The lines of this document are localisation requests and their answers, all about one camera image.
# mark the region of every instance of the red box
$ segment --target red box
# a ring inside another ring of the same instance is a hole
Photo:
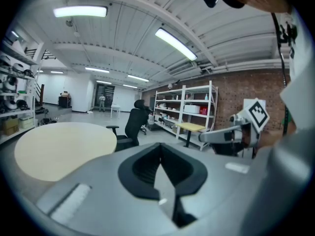
[[[200,107],[199,113],[206,116],[208,113],[208,107]]]

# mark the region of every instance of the black cable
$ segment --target black cable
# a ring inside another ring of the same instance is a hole
[[[285,77],[285,65],[284,65],[284,58],[283,58],[282,53],[281,53],[281,43],[286,43],[287,40],[281,39],[281,31],[280,31],[280,27],[279,27],[279,23],[278,23],[276,15],[274,13],[271,13],[271,16],[272,16],[272,19],[274,21],[275,28],[276,28],[277,47],[278,47],[278,52],[279,52],[279,56],[281,59],[281,66],[282,66],[282,73],[283,73],[283,84],[284,84],[284,87],[286,87],[287,84],[286,84],[286,77]],[[287,132],[288,119],[289,119],[289,110],[285,106],[283,133],[282,133],[283,136],[286,135],[286,132]]]

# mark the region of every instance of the doorway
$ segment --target doorway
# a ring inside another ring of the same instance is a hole
[[[105,96],[105,109],[110,110],[114,98],[114,86],[97,84],[95,94],[95,107],[99,107],[99,98],[104,94]]]

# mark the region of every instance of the round beige table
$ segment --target round beige table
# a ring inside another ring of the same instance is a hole
[[[117,139],[112,130],[81,122],[60,122],[30,130],[17,142],[15,160],[27,175],[58,181],[86,162],[111,154]]]

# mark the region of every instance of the fluorescent ceiling light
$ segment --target fluorescent ceiling light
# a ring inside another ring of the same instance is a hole
[[[137,89],[137,87],[134,86],[129,86],[129,85],[123,85],[124,87],[129,87],[129,88],[133,88],[133,89]]]
[[[71,16],[95,16],[105,17],[107,8],[102,6],[67,6],[54,9],[56,18]]]
[[[104,83],[104,84],[111,84],[110,82],[106,82],[106,81],[96,81],[96,82]]]
[[[169,34],[164,29],[160,28],[156,32],[156,36],[160,39],[164,40],[165,42],[169,43],[171,46],[176,48],[182,54],[184,54],[188,59],[195,60],[197,56],[189,50],[181,41],[175,38],[173,35]]]
[[[14,31],[12,31],[12,34],[13,34],[14,36],[16,36],[16,37],[19,37],[19,35],[16,34]]]
[[[96,72],[102,72],[102,73],[109,73],[109,71],[107,70],[103,70],[103,69],[97,69],[97,68],[91,68],[91,67],[86,67],[86,70],[90,70],[90,71],[96,71]]]
[[[137,79],[137,80],[141,80],[141,81],[145,81],[145,82],[149,81],[149,80],[142,79],[142,78],[139,78],[139,77],[136,77],[136,76],[132,76],[132,75],[128,75],[128,77],[131,77],[131,78],[134,78],[134,79]]]

